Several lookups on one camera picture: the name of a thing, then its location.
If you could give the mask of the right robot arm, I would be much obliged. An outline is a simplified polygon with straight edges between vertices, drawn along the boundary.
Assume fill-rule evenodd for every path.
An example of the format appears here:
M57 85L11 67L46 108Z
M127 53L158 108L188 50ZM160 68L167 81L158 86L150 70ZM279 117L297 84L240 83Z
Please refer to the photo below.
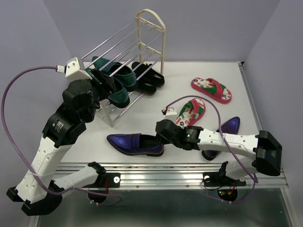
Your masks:
M157 122L155 131L157 140L164 145L232 154L233 161L223 162L218 172L207 173L209 185L230 185L255 173L280 175L282 145L268 131L260 131L258 135L221 134L198 126L180 128L167 119Z

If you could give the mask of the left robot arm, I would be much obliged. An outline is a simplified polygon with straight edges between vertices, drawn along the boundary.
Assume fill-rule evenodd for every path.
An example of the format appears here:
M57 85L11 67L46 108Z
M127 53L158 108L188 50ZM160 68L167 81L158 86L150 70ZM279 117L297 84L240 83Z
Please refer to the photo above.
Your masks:
M62 158L92 122L100 101L116 90L114 79L93 69L86 79L71 82L63 91L63 103L48 119L32 163L22 181L7 190L14 202L21 202L28 216L52 213L63 198L72 191L86 191L87 186L108 187L106 170L91 162L68 176L54 179L53 175Z

